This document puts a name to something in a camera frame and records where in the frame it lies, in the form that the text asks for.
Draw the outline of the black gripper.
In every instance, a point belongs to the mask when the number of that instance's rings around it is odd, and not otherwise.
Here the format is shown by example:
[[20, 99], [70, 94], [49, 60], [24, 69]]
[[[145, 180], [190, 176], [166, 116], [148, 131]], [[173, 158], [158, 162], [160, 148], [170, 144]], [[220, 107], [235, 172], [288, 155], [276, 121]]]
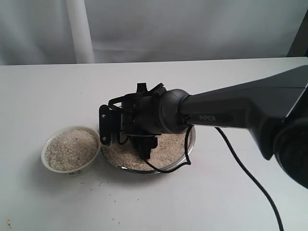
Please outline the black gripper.
[[99, 135], [102, 145], [118, 143], [120, 128], [132, 136], [132, 145], [140, 159], [150, 159], [158, 146], [158, 138], [151, 135], [164, 133], [159, 118], [159, 105], [163, 93], [131, 93], [121, 99], [120, 113], [103, 104], [99, 108]]

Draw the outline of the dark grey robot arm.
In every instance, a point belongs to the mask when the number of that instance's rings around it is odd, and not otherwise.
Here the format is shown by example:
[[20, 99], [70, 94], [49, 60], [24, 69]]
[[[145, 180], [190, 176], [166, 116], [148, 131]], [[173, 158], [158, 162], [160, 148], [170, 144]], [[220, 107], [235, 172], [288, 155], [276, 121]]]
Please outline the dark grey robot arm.
[[195, 125], [244, 128], [266, 160], [275, 157], [294, 181], [308, 185], [308, 67], [260, 80], [190, 95], [151, 90], [139, 83], [135, 93], [111, 99], [99, 109], [103, 145], [127, 135], [148, 159], [162, 134], [182, 134]]

